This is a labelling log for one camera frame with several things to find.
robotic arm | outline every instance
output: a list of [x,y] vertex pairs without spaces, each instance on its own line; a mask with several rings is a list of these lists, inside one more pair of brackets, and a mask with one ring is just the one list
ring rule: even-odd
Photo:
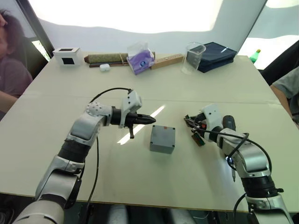
[[[224,125],[222,125],[217,105],[208,105],[197,116],[186,116],[185,121],[192,128],[193,133],[200,135],[209,142],[217,143],[217,146],[223,150],[225,155],[230,155],[245,136],[232,130],[235,129],[232,119],[223,122]],[[222,133],[236,135],[241,139],[225,136]],[[271,178],[271,171],[265,153],[256,145],[245,141],[232,155],[232,161],[242,180],[246,192],[245,198],[251,210],[247,215],[249,223],[293,224],[282,196],[279,194],[283,190],[275,188]]]
[[54,156],[36,189],[36,201],[27,206],[14,224],[62,224],[64,209],[76,201],[81,185],[85,158],[101,126],[128,127],[130,137],[133,124],[151,124],[156,120],[149,115],[137,114],[141,98],[130,91],[123,99],[121,109],[92,102],[75,121],[58,155]]

dark hair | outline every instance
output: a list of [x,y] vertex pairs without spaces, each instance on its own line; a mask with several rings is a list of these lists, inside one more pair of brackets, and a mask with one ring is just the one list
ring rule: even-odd
[[24,36],[22,26],[18,19],[10,15],[7,10],[0,9],[0,14],[7,22],[4,30],[7,33],[8,49],[15,50]]

green bottle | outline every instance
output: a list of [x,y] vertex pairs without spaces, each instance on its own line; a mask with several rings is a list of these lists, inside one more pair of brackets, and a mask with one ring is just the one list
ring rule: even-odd
[[253,64],[254,64],[254,62],[257,61],[257,57],[258,57],[258,54],[259,54],[260,52],[261,52],[260,49],[256,50],[256,52],[249,58],[249,59],[252,61]]

rolled mat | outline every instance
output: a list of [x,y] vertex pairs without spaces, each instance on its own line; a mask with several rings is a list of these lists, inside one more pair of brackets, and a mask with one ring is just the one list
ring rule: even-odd
[[88,55],[84,58],[86,63],[105,63],[105,62],[126,62],[128,54],[127,53],[114,53],[114,54],[96,54]]

gray box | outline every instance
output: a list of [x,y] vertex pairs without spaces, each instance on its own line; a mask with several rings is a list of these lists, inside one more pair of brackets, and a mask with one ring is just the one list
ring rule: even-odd
[[150,150],[171,154],[175,147],[176,129],[174,127],[153,125],[150,137]]

